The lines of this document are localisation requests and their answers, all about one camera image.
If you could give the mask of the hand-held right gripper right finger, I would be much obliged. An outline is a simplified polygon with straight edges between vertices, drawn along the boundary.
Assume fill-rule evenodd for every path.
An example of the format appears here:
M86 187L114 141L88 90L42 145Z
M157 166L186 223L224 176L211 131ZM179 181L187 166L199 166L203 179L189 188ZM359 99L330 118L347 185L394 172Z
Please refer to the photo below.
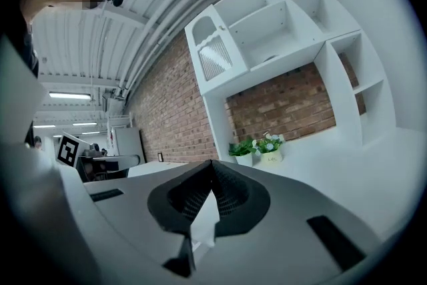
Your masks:
M364 255L381 241L363 220L315 188L291 178L227 163L261 183L270 208L247 234L216 239L196 267L201 284L321 284L342 271L307 221L327 217Z

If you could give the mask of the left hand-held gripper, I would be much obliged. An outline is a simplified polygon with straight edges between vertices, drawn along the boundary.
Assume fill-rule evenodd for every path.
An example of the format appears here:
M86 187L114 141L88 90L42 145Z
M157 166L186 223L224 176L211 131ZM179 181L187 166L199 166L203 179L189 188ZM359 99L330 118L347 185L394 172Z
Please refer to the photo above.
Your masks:
M140 164L138 155L107 156L98 144L68 133L59 139L56 160L76 169L83 183L126 178L129 168Z

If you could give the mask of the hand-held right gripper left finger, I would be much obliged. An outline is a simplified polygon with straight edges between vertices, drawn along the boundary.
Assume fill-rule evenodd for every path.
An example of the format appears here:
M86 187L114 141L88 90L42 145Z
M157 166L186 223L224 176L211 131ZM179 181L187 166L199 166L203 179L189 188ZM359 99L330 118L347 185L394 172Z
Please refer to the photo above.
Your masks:
M131 247L162 270L194 275L212 246L212 181L203 163L131 168L129 177L89 182L101 215Z

